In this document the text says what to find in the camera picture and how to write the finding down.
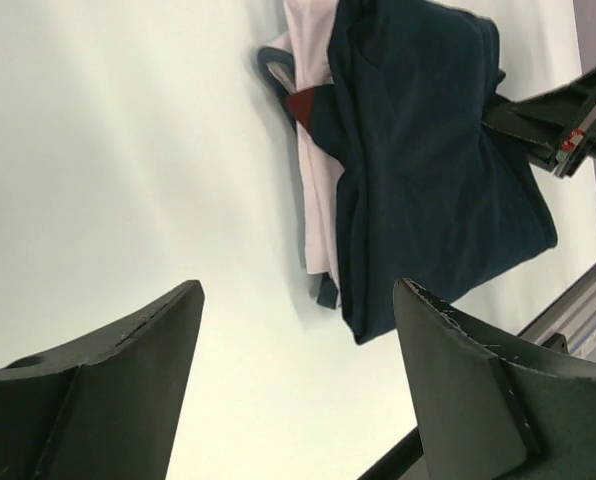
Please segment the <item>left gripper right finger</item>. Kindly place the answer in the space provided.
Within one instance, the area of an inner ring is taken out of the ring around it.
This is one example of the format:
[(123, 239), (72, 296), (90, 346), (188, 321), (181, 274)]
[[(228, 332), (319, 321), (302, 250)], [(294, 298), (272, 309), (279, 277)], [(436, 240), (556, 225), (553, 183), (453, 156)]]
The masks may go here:
[(397, 281), (401, 351), (433, 479), (596, 479), (596, 363)]

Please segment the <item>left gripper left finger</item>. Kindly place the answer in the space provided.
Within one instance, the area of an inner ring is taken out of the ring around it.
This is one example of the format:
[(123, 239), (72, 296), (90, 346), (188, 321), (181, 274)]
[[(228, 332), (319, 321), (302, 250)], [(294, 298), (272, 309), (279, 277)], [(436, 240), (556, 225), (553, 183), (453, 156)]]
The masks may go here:
[(185, 281), (0, 368), (0, 479), (165, 478), (203, 305)]

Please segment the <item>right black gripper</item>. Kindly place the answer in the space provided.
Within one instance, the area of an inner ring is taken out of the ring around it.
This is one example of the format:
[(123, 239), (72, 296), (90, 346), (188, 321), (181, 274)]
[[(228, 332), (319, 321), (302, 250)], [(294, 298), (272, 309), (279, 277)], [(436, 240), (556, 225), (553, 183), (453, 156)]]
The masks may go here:
[(521, 100), (490, 105), (487, 127), (539, 145), (532, 162), (559, 178), (596, 158), (596, 66), (566, 85)]

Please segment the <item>navy tank top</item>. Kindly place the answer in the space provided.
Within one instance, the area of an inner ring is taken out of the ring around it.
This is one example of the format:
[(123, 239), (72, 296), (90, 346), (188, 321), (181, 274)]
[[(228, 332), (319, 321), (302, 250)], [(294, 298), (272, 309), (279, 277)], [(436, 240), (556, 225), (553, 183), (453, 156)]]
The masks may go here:
[(526, 148), (482, 122), (500, 103), (492, 20), (431, 1), (342, 1), (327, 60), (332, 81), (288, 106), (343, 168), (339, 291), (356, 343), (394, 328), (399, 278), (451, 302), (555, 247)]

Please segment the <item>white tank top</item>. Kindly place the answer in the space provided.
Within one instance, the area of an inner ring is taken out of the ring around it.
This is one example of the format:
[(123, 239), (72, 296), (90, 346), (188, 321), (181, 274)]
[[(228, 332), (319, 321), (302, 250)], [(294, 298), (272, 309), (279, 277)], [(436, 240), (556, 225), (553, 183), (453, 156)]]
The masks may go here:
[(300, 90), (332, 81), (327, 47), (336, 7), (335, 1), (285, 1), (287, 31), (261, 46), (256, 55), (262, 79), (296, 132), (306, 270), (320, 277), (316, 301), (329, 309), (340, 306), (335, 217), (336, 186), (343, 167), (294, 120), (287, 100)]

